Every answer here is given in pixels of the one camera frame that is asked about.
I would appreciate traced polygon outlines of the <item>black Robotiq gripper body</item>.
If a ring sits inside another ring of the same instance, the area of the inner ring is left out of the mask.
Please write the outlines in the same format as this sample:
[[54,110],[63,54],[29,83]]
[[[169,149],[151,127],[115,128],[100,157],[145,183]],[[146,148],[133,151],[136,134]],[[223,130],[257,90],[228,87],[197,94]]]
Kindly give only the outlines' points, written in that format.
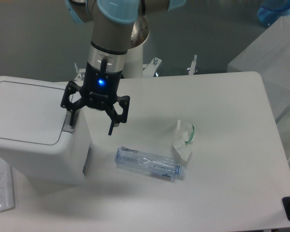
[[114,109],[117,102],[117,89],[122,76],[119,72],[101,72],[89,63],[80,89],[80,106],[105,111]]

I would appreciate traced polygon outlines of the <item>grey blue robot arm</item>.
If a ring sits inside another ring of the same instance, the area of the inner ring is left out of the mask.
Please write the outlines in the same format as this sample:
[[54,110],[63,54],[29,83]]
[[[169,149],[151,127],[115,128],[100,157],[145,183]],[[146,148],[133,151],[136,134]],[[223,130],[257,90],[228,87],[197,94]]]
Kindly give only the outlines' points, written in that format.
[[67,9],[79,22],[93,22],[93,34],[83,85],[69,81],[60,106],[75,113],[87,106],[105,111],[111,119],[108,134],[128,118],[130,97],[118,96],[132,30],[140,16],[170,11],[183,6],[184,0],[67,0]]

